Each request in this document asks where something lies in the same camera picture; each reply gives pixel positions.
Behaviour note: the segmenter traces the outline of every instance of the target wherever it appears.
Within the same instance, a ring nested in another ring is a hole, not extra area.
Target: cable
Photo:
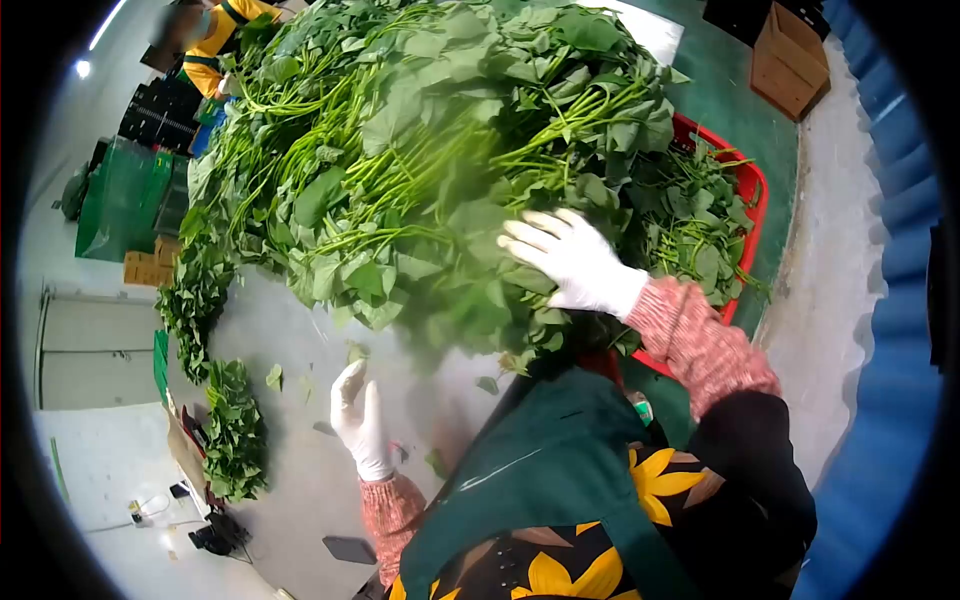
[[[129,522],[129,523],[121,523],[121,524],[119,524],[119,525],[110,525],[109,527],[101,527],[100,529],[84,529],[84,533],[85,533],[85,534],[96,534],[96,533],[100,533],[100,532],[102,532],[102,531],[110,531],[110,530],[112,530],[112,529],[121,529],[121,528],[123,528],[123,527],[130,527],[131,525],[135,525],[135,524],[136,524],[136,523],[134,523],[133,521],[131,521],[131,522]]]
[[[198,521],[198,520],[180,521],[177,523],[170,523],[169,525],[167,525],[167,527],[177,527],[178,525],[186,525],[187,523],[203,523],[204,525],[209,525],[210,521]]]
[[[152,496],[149,500],[147,500],[146,502],[144,502],[143,504],[140,505],[140,510],[142,511],[142,510],[143,510],[143,507],[146,506],[146,505],[148,505],[148,504],[150,504],[150,501],[153,500],[154,498],[160,498],[160,497],[161,497],[160,494],[157,494],[157,495],[155,495],[155,496]],[[170,496],[168,496],[167,494],[163,494],[162,497],[164,497],[164,498],[167,499],[167,505],[164,506],[163,508],[161,508],[161,509],[158,510],[158,511],[153,511],[152,513],[144,513],[143,516],[153,516],[153,515],[157,515],[157,514],[159,514],[159,513],[162,513],[163,511],[167,510],[168,508],[170,508]]]

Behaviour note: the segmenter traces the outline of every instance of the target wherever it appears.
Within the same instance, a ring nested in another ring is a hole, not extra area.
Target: gloved hand
[[[367,361],[351,363],[330,390],[330,426],[353,455],[357,474],[364,481],[383,481],[394,474],[387,432],[380,410],[380,394],[376,382],[367,384],[363,416],[353,404],[367,374]]]
[[[232,73],[227,73],[217,84],[217,91],[225,96],[239,96],[242,90],[236,77]]]
[[[557,282],[560,290],[548,306],[597,310],[625,320],[649,275],[624,266],[603,235],[577,213],[561,208],[555,214],[525,211],[531,225],[506,222],[510,236],[499,236],[497,245]]]

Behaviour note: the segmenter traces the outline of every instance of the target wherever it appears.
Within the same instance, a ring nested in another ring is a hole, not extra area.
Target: leafy green vegetable
[[[251,396],[247,369],[239,360],[210,363],[210,422],[204,426],[210,439],[204,452],[204,479],[218,498],[239,502],[256,499],[267,486],[267,429]]]
[[[500,389],[496,385],[496,379],[493,377],[477,377],[475,384],[478,388],[487,394],[490,394],[491,396],[496,396],[500,393]]]
[[[267,387],[274,392],[280,392],[283,386],[283,368],[280,365],[274,365],[267,373]]]
[[[526,373],[569,318],[495,238],[560,206],[631,264],[732,295],[749,224],[731,165],[670,147],[664,87],[684,77],[602,11],[327,0],[225,67],[243,95],[192,167],[181,237],[286,275],[337,324],[393,325],[427,363],[460,347]]]
[[[361,358],[370,358],[370,348],[366,344],[360,344],[352,340],[347,340],[347,365],[352,365]]]
[[[186,219],[182,225],[191,226]],[[177,336],[177,356],[187,379],[200,385],[210,362],[207,338],[223,312],[235,267],[208,237],[186,239],[177,257],[173,284],[160,287],[155,308],[167,331]]]

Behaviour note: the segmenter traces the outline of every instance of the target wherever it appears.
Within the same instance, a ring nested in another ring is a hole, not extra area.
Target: stack of crates
[[[159,287],[174,282],[174,266],[180,243],[168,237],[156,239],[154,253],[130,251],[124,256],[123,282]]]
[[[153,148],[187,154],[200,124],[194,113],[203,96],[192,84],[174,78],[157,78],[134,92],[118,133]]]

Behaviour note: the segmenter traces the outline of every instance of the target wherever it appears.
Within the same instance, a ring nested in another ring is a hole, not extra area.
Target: green apron
[[[643,600],[700,597],[639,505],[630,442],[649,436],[609,379],[575,368],[537,384],[468,452],[404,548],[407,597],[426,600],[450,559],[497,534],[597,520]]]

